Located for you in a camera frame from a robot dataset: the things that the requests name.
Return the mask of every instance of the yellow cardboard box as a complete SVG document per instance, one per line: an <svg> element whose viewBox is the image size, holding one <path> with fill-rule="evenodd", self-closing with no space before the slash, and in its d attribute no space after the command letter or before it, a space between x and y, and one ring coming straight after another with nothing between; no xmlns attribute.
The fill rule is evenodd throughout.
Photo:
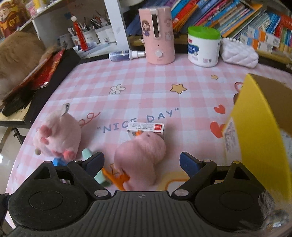
<svg viewBox="0 0 292 237"><path fill-rule="evenodd" d="M243 164L269 191L292 198L292 90L248 74L223 130L227 162Z"/></svg>

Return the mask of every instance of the gray ridged panel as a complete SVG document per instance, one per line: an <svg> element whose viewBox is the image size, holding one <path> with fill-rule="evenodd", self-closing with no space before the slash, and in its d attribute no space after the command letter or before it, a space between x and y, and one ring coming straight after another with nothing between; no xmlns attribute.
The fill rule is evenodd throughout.
<svg viewBox="0 0 292 237"><path fill-rule="evenodd" d="M203 222L187 201L166 191L121 192L95 201L79 221L55 231L16 228L8 237L229 237Z"/></svg>

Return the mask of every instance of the white knob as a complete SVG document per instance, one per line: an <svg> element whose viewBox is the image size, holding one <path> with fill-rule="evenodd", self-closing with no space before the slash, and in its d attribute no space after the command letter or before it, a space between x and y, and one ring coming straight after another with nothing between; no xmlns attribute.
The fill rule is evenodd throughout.
<svg viewBox="0 0 292 237"><path fill-rule="evenodd" d="M162 57L162 52L160 50L156 50L155 55L157 57Z"/></svg>

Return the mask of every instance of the white quilted bag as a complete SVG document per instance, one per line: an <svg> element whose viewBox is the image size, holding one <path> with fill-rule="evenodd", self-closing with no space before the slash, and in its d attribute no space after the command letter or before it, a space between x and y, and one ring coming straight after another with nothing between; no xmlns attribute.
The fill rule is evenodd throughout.
<svg viewBox="0 0 292 237"><path fill-rule="evenodd" d="M220 54L224 62L254 68L258 64L258 54L249 45L229 38L221 39Z"/></svg>

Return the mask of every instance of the cat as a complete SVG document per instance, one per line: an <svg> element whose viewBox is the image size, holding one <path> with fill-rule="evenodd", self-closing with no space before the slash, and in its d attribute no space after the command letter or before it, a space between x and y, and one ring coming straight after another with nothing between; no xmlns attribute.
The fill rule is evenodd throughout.
<svg viewBox="0 0 292 237"><path fill-rule="evenodd" d="M0 101L51 53L38 37L16 31L0 43Z"/></svg>

